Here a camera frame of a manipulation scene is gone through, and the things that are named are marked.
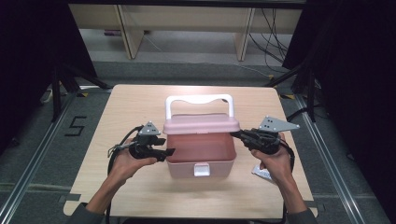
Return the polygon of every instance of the cabinet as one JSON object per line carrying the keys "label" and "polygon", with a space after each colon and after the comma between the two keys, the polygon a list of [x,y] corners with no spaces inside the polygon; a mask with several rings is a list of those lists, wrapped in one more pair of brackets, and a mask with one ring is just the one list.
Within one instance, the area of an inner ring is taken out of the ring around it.
{"label": "cabinet", "polygon": [[196,31],[230,33],[237,60],[244,61],[248,34],[270,34],[276,18],[276,32],[292,35],[301,14],[277,9],[274,17],[269,8],[243,7],[69,6],[80,29],[120,30],[129,59],[136,57],[144,31]]}

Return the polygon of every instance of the wooden table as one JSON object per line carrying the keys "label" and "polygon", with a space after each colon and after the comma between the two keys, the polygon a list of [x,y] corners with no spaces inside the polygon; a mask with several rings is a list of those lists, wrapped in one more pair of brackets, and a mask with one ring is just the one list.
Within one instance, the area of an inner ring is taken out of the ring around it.
{"label": "wooden table", "polygon": [[[79,201],[67,201],[64,212],[71,215],[80,202],[88,202],[106,178],[107,151],[118,144],[133,127],[152,121],[163,129],[165,99],[169,95],[227,93],[234,100],[234,116],[241,129],[258,128],[269,115],[285,119],[275,89],[214,86],[118,85],[93,135],[85,159],[71,189]],[[228,104],[214,101],[207,105],[173,102],[172,114],[228,113]],[[296,154],[294,178],[304,200],[313,201],[303,167],[290,132],[286,140]],[[259,161],[251,156],[239,139],[234,139],[237,157],[228,177],[174,179],[168,165],[157,162],[139,170],[116,194],[111,215],[120,217],[200,217],[200,218],[281,218],[283,200],[271,182],[251,173]],[[166,145],[156,147],[165,149]]]}

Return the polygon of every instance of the white latch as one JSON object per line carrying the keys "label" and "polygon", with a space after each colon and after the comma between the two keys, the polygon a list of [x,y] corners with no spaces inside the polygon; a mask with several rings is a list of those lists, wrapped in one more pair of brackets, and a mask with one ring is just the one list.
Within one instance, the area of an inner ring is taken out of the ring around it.
{"label": "white latch", "polygon": [[210,167],[207,162],[198,162],[194,165],[195,176],[208,176],[210,175]]}

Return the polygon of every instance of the finger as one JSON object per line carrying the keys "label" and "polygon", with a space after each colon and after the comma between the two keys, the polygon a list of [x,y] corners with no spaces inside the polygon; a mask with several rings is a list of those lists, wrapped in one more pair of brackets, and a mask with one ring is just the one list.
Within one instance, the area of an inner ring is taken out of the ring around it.
{"label": "finger", "polygon": [[285,140],[285,134],[283,134],[283,133],[278,133],[279,134],[279,136],[280,136],[280,138],[282,139],[282,140]]}
{"label": "finger", "polygon": [[129,143],[132,143],[132,138],[128,138],[127,140],[125,140],[125,142],[124,142],[124,144],[129,144]]}
{"label": "finger", "polygon": [[259,160],[265,160],[266,155],[257,149],[251,149],[250,153]]}
{"label": "finger", "polygon": [[141,166],[145,166],[145,165],[154,164],[155,162],[157,162],[157,159],[154,157],[149,157],[149,158],[145,158],[145,159],[140,159],[140,160],[138,160],[138,162]]}
{"label": "finger", "polygon": [[262,161],[262,162],[260,163],[260,169],[262,170],[262,169],[265,169],[265,168],[267,168],[267,166],[266,166],[265,163]]}
{"label": "finger", "polygon": [[117,154],[116,160],[117,160],[117,158],[118,158],[119,156],[124,156],[124,154],[126,155],[127,153],[130,154],[128,150],[120,150],[120,151],[118,152],[118,154]]}

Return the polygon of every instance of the forearm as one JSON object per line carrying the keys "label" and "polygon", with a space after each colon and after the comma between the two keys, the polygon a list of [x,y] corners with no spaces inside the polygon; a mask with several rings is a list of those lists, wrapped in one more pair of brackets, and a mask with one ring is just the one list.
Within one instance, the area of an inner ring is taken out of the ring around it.
{"label": "forearm", "polygon": [[113,175],[108,176],[87,204],[87,210],[96,214],[103,214],[122,185],[123,183]]}
{"label": "forearm", "polygon": [[300,213],[307,209],[303,197],[292,176],[286,177],[277,184],[289,214]]}

